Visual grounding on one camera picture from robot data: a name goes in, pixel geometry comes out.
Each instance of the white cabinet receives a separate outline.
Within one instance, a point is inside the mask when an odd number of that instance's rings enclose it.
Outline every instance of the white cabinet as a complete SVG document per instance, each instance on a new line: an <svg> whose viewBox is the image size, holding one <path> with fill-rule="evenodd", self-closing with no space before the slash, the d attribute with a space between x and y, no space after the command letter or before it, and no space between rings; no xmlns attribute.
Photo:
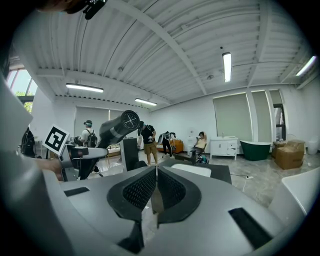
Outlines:
<svg viewBox="0 0 320 256"><path fill-rule="evenodd" d="M229 156L237 159L238 138L234 136L215 137L210 140L210 158L212 156Z"/></svg>

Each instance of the cap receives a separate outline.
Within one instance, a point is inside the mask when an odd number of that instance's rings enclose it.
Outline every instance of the cap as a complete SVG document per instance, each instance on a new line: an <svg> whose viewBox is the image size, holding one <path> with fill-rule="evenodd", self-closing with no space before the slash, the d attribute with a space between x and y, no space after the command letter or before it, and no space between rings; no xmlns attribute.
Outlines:
<svg viewBox="0 0 320 256"><path fill-rule="evenodd" d="M91 120L87 120L87 121L85 121L83 124L85 125L86 123L92 124L92 121L91 121Z"/></svg>

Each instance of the man in black shirt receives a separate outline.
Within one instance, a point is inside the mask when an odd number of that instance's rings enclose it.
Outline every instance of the man in black shirt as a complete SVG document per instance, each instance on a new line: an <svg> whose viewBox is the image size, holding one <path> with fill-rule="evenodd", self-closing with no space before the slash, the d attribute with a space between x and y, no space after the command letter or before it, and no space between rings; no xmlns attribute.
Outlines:
<svg viewBox="0 0 320 256"><path fill-rule="evenodd" d="M144 153L146 154L146 159L148 161L148 166L151 165L151 153L153 154L155 165L158 165L158 155L157 155L157 146L155 141L156 131L152 125L145 124L143 121L140 121L138 128L138 148L141 146L141 136L143 137L144 144Z"/></svg>

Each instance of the fluorescent light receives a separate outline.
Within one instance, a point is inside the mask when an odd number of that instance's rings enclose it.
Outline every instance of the fluorescent light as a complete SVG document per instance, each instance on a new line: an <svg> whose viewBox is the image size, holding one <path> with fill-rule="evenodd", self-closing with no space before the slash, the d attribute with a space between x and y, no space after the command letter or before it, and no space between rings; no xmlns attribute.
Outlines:
<svg viewBox="0 0 320 256"><path fill-rule="evenodd" d="M150 101L147 101L147 100L143 100L143 99L140 99L140 98L136 98L135 101L136 102L145 103L145 104L149 104L149 105L152 105L152 106L156 106L157 105L157 103L153 103L153 102L150 102Z"/></svg>
<svg viewBox="0 0 320 256"><path fill-rule="evenodd" d="M226 52L222 54L222 58L224 65L224 81L227 83L231 81L231 53Z"/></svg>
<svg viewBox="0 0 320 256"><path fill-rule="evenodd" d="M82 85L82 84L67 83L65 86L70 89L86 90L86 91L92 91L92 92L96 92L96 93L103 93L104 92L104 89L102 89L102 88L88 86L88 85Z"/></svg>
<svg viewBox="0 0 320 256"><path fill-rule="evenodd" d="M311 59L309 59L309 61L304 65L304 67L300 69L296 76L301 76L315 62L316 58L316 56L312 56Z"/></svg>

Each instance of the white wall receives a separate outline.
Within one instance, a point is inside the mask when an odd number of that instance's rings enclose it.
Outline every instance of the white wall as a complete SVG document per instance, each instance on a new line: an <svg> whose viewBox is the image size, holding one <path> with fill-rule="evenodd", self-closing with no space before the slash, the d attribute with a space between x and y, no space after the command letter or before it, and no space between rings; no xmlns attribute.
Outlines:
<svg viewBox="0 0 320 256"><path fill-rule="evenodd" d="M108 101L56 97L56 100L51 102L38 88L34 96L31 113L33 120L30 124L32 133L38 137L37 140L46 138L52 124L61 127L69 132L71 137L74 137L75 112L77 106L121 111L132 110L139 115L140 120L145 122L148 122L150 115L148 109ZM135 137L136 134L136 132L132 132L128 136Z"/></svg>
<svg viewBox="0 0 320 256"><path fill-rule="evenodd" d="M306 141L309 137L309 132L307 131L308 119L306 117L305 100L301 90L296 90L293 85L266 85L249 88L251 91L277 89L280 89L280 94L284 105L287 134L293 134L297 139ZM195 131L196 136L201 131L207 133L208 139L217 136L216 115L213 98L241 92L248 91L245 88L240 88L219 92L182 102L174 106L155 110L151 112L149 123L150 125L154 126L158 134L166 131L175 132L177 137L183 141L184 150L186 151L190 129ZM320 114L318 114L315 118L318 122L320 119ZM210 152L210 143L208 143L205 152Z"/></svg>
<svg viewBox="0 0 320 256"><path fill-rule="evenodd" d="M308 133L306 141L318 136L320 139L320 77L309 83L302 89L305 102L305 115L307 118Z"/></svg>

